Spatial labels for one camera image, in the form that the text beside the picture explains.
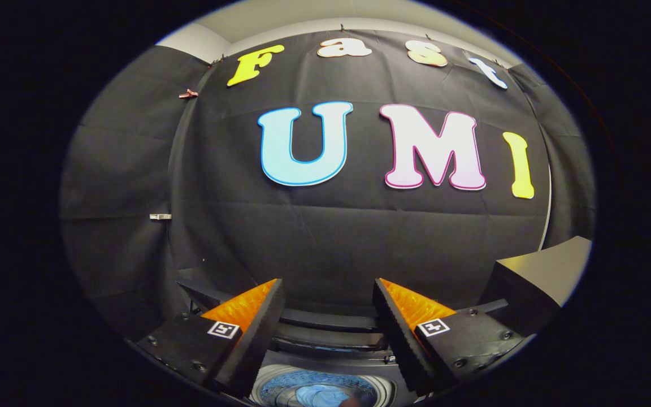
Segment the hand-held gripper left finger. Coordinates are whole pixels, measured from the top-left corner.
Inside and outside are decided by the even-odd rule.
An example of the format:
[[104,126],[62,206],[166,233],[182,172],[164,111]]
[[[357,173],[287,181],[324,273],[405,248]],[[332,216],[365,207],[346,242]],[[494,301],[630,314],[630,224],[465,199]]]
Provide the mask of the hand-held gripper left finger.
[[136,343],[137,353],[191,386],[241,399],[251,393],[284,310],[281,279],[201,315],[171,318]]

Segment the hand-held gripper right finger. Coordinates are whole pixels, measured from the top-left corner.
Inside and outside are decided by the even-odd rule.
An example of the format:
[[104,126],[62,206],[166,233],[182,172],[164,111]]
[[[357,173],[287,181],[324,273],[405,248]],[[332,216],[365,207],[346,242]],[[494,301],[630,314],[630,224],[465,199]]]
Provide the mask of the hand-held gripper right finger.
[[524,340],[480,309],[455,311],[383,278],[373,305],[407,389],[419,396],[473,381]]

